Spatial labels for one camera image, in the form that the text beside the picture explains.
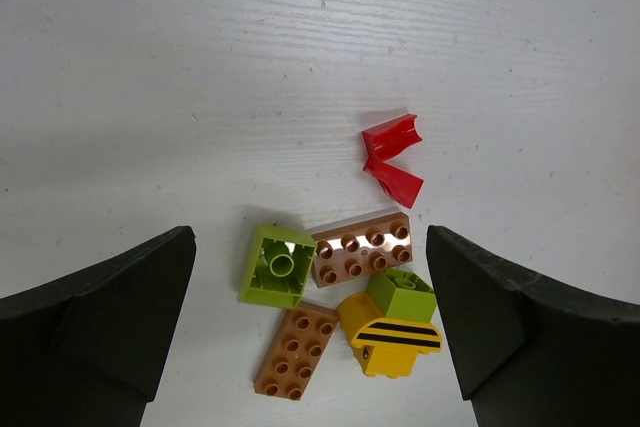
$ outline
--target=brown stud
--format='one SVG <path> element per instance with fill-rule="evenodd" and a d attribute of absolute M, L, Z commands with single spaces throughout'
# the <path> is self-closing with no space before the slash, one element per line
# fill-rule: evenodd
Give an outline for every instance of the brown stud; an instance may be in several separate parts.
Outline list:
<path fill-rule="evenodd" d="M 273 379 L 267 380 L 262 387 L 264 388 L 265 394 L 271 395 L 271 396 L 276 395 L 279 390 L 278 384 Z"/>
<path fill-rule="evenodd" d="M 293 336 L 285 338 L 283 344 L 287 352 L 295 352 L 300 347 L 300 343 Z"/>
<path fill-rule="evenodd" d="M 360 248 L 360 243 L 351 234 L 347 234 L 342 237 L 342 240 L 340 242 L 342 243 L 342 248 L 352 254 Z"/>
<path fill-rule="evenodd" d="M 309 325 L 311 325 L 311 321 L 309 320 L 309 317 L 307 317 L 302 312 L 300 312 L 293 318 L 293 323 L 295 324 L 296 329 L 298 330 L 307 330 Z"/>
<path fill-rule="evenodd" d="M 302 364 L 300 366 L 298 366 L 298 369 L 296 370 L 298 377 L 300 377 L 301 379 L 308 379 L 309 377 L 311 377 L 311 366 L 309 364 Z"/>
<path fill-rule="evenodd" d="M 344 263 L 344 268 L 351 277 L 358 277 L 362 274 L 362 266 L 355 259 L 349 259 Z"/>
<path fill-rule="evenodd" d="M 329 242 L 318 242 L 318 248 L 316 250 L 321 259 L 329 260 L 333 256 L 333 249 L 329 245 Z"/>
<path fill-rule="evenodd" d="M 289 386 L 287 389 L 287 397 L 291 400 L 300 400 L 300 397 L 302 397 L 302 389 L 300 386 L 297 384 Z"/>
<path fill-rule="evenodd" d="M 336 280 L 338 280 L 338 274 L 333 267 L 329 265 L 325 265 L 322 270 L 320 270 L 320 278 L 324 281 L 325 284 L 333 284 Z"/>
<path fill-rule="evenodd" d="M 318 342 L 311 342 L 307 345 L 307 353 L 313 358 L 318 358 L 322 355 L 322 346 Z"/>
<path fill-rule="evenodd" d="M 381 253 L 375 252 L 369 258 L 369 265 L 373 270 L 383 270 L 387 267 L 387 259 Z"/>
<path fill-rule="evenodd" d="M 289 363 L 286 359 L 280 358 L 274 362 L 274 370 L 278 375 L 284 375 L 289 372 Z"/>
<path fill-rule="evenodd" d="M 391 224 L 391 234 L 396 239 L 404 240 L 409 237 L 409 229 L 402 222 L 394 222 Z"/>
<path fill-rule="evenodd" d="M 321 335 L 331 335 L 333 333 L 333 325 L 331 325 L 331 322 L 327 321 L 327 320 L 321 320 L 318 323 L 318 332 L 320 332 Z"/>
<path fill-rule="evenodd" d="M 375 227 L 367 230 L 366 238 L 374 247 L 380 247 L 384 244 L 384 234 Z"/>
<path fill-rule="evenodd" d="M 402 245 L 396 246 L 391 254 L 393 255 L 393 258 L 398 262 L 409 262 L 409 259 L 411 259 L 411 253 L 406 247 L 403 247 Z"/>

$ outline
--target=toy building block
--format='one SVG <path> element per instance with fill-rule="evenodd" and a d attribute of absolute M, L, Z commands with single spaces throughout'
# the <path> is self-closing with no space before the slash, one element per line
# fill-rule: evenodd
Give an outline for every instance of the toy building block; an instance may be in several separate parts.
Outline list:
<path fill-rule="evenodd" d="M 295 308 L 302 299 L 316 243 L 306 232 L 256 227 L 239 302 Z"/>
<path fill-rule="evenodd" d="M 385 194 L 407 209 L 413 207 L 424 184 L 420 177 L 375 157 L 369 157 L 363 170 L 376 178 Z"/>
<path fill-rule="evenodd" d="M 409 218 L 402 212 L 313 234 L 318 287 L 381 272 L 411 261 Z"/>
<path fill-rule="evenodd" d="M 369 155 L 375 154 L 380 160 L 389 160 L 413 144 L 422 142 L 422 137 L 416 131 L 417 117 L 415 114 L 406 114 L 362 131 Z"/>
<path fill-rule="evenodd" d="M 440 352 L 442 337 L 432 324 L 385 317 L 366 292 L 347 297 L 338 315 L 366 376 L 408 377 L 418 354 Z"/>
<path fill-rule="evenodd" d="M 372 275 L 367 294 L 382 315 L 392 319 L 431 322 L 436 310 L 433 289 L 413 272 L 389 269 Z"/>
<path fill-rule="evenodd" d="M 403 115 L 362 131 L 369 154 L 363 170 L 378 180 L 389 197 L 409 209 L 413 207 L 424 181 L 386 161 L 422 141 L 416 132 L 416 117 L 414 114 Z"/>
<path fill-rule="evenodd" d="M 256 393 L 300 400 L 337 323 L 335 310 L 309 302 L 286 312 L 254 379 Z"/>

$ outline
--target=lego stud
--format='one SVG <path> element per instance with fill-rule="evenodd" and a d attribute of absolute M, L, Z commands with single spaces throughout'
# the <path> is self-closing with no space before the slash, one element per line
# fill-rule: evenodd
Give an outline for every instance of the lego stud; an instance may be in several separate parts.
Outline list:
<path fill-rule="evenodd" d="M 409 237 L 409 229 L 401 222 L 394 222 L 391 224 L 391 234 L 396 239 L 404 240 Z"/>
<path fill-rule="evenodd" d="M 362 274 L 362 266 L 355 259 L 349 259 L 344 263 L 344 268 L 347 270 L 347 274 L 351 277 L 358 277 Z"/>
<path fill-rule="evenodd" d="M 393 281 L 401 289 L 415 290 L 416 288 L 416 284 L 411 282 L 409 279 L 405 279 L 404 277 L 396 277 L 395 279 L 393 279 Z"/>
<path fill-rule="evenodd" d="M 289 388 L 287 389 L 287 397 L 289 397 L 291 400 L 300 400 L 300 397 L 302 397 L 302 389 L 300 388 L 300 386 L 289 386 Z"/>
<path fill-rule="evenodd" d="M 346 250 L 347 252 L 351 252 L 352 254 L 360 248 L 360 243 L 351 234 L 347 234 L 342 237 L 341 244 L 344 250 Z"/>
<path fill-rule="evenodd" d="M 307 317 L 303 313 L 299 313 L 298 315 L 296 315 L 293 319 L 293 322 L 298 330 L 307 330 L 307 328 L 311 324 L 309 317 Z"/>
<path fill-rule="evenodd" d="M 318 248 L 316 252 L 318 252 L 318 255 L 323 260 L 329 260 L 331 256 L 333 256 L 333 249 L 329 245 L 329 242 L 327 242 L 326 240 L 318 242 Z"/>
<path fill-rule="evenodd" d="M 295 352 L 296 350 L 298 350 L 298 347 L 300 347 L 300 343 L 296 340 L 295 337 L 287 337 L 284 340 L 284 348 L 287 350 L 287 352 Z"/>
<path fill-rule="evenodd" d="M 274 370 L 276 371 L 276 374 L 284 375 L 289 372 L 289 364 L 285 359 L 280 358 L 275 361 Z"/>
<path fill-rule="evenodd" d="M 320 277 L 325 284 L 333 284 L 338 280 L 338 274 L 336 274 L 335 269 L 328 265 L 324 266 L 322 270 L 320 270 Z"/>
<path fill-rule="evenodd" d="M 373 270 L 383 270 L 387 266 L 387 259 L 380 252 L 371 254 L 369 265 Z"/>
<path fill-rule="evenodd" d="M 284 242 L 273 242 L 266 247 L 264 258 L 276 277 L 286 277 L 293 271 L 293 258 Z"/>
<path fill-rule="evenodd" d="M 367 230 L 366 238 L 374 247 L 380 247 L 384 244 L 384 234 L 376 228 Z"/>
<path fill-rule="evenodd" d="M 398 262 L 409 262 L 409 259 L 411 259 L 411 253 L 402 245 L 394 247 L 391 255 L 393 255 L 393 258 Z"/>
<path fill-rule="evenodd" d="M 331 325 L 331 322 L 321 320 L 318 324 L 318 332 L 320 332 L 321 335 L 329 336 L 333 333 L 333 325 Z"/>
<path fill-rule="evenodd" d="M 307 353 L 317 359 L 322 355 L 322 346 L 318 342 L 312 342 L 307 346 Z"/>
<path fill-rule="evenodd" d="M 309 377 L 311 377 L 311 367 L 309 366 L 309 364 L 302 364 L 298 367 L 297 374 L 298 377 L 303 380 L 308 379 Z"/>
<path fill-rule="evenodd" d="M 265 394 L 273 396 L 276 395 L 278 393 L 278 384 L 276 383 L 275 380 L 273 379 L 269 379 L 267 380 L 264 384 L 263 384 L 263 389 Z"/>

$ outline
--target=red lego piece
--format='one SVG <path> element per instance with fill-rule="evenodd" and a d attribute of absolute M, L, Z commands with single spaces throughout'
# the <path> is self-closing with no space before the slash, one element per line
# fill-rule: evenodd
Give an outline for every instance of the red lego piece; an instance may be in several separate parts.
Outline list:
<path fill-rule="evenodd" d="M 413 207 L 424 183 L 420 177 L 372 157 L 364 171 L 378 179 L 385 194 L 407 209 Z"/>
<path fill-rule="evenodd" d="M 422 141 L 416 132 L 416 117 L 415 114 L 406 114 L 362 131 L 369 154 L 364 171 L 380 182 L 382 190 L 389 197 L 408 209 L 413 207 L 424 181 L 385 161 Z"/>
<path fill-rule="evenodd" d="M 416 132 L 415 114 L 407 114 L 384 124 L 362 131 L 369 156 L 375 154 L 380 160 L 389 160 L 413 144 L 422 142 Z"/>

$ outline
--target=white table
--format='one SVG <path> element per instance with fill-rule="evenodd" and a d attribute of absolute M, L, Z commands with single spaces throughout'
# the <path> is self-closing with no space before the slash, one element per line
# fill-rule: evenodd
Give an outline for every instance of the white table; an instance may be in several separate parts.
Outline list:
<path fill-rule="evenodd" d="M 410 111 L 416 272 L 445 224 L 640 302 L 639 25 L 640 0 L 0 0 L 0 296 L 189 224 L 145 426 L 474 425 L 448 350 L 369 379 L 341 332 L 301 402 L 255 395 L 279 312 L 235 299 L 252 227 L 393 206 L 359 132 Z"/>

